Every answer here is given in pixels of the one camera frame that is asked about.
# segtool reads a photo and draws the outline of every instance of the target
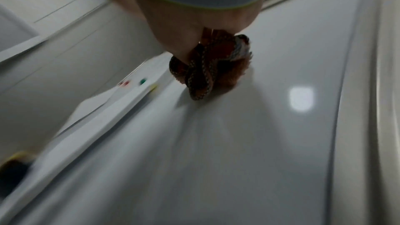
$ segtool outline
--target hand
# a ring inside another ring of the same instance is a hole
[[[164,0],[114,0],[130,13],[145,19],[164,48],[184,63],[199,43],[203,31],[225,30],[236,34],[257,17],[264,0],[231,10],[207,10]]]

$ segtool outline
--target floor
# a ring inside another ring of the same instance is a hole
[[[0,63],[0,160],[40,151],[80,102],[162,51],[144,22],[106,4]]]

